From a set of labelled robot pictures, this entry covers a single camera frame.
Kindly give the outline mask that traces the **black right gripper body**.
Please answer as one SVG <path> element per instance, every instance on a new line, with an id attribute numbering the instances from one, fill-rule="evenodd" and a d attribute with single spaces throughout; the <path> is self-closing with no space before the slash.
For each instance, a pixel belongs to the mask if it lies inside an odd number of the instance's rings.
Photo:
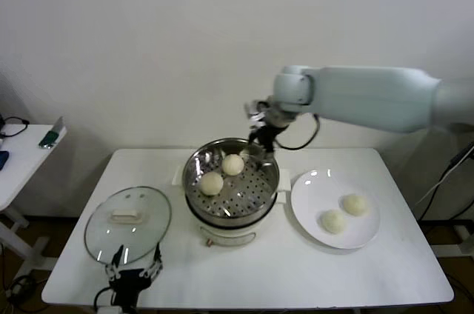
<path id="1" fill-rule="evenodd" d="M 275 127 L 273 125 L 264 125 L 254 129 L 257 133 L 257 141 L 262 145 L 273 145 L 279 134 L 283 133 L 287 127 Z"/>

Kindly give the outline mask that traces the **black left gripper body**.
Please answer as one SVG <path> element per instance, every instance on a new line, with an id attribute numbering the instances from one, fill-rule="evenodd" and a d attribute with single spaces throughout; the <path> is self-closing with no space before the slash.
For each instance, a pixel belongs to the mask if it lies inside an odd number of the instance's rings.
<path id="1" fill-rule="evenodd" d="M 148 274 L 141 275 L 143 270 L 122 270 L 119 277 L 116 275 L 110 279 L 110 287 L 113 290 L 111 304 L 118 307 L 136 307 L 138 297 L 143 290 L 152 284 Z"/>

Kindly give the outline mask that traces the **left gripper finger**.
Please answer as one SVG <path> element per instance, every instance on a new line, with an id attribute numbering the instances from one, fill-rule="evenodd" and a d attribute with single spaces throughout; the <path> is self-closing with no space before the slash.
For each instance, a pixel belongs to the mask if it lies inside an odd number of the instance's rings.
<path id="1" fill-rule="evenodd" d="M 153 253 L 153 260 L 151 265 L 145 269 L 142 273 L 143 277 L 156 277 L 162 271 L 162 259 L 160 244 L 157 243 L 155 251 Z"/>
<path id="2" fill-rule="evenodd" d="M 119 276 L 119 265 L 124 246 L 121 245 L 112 257 L 112 261 L 105 266 L 105 272 L 108 278 L 117 278 Z"/>

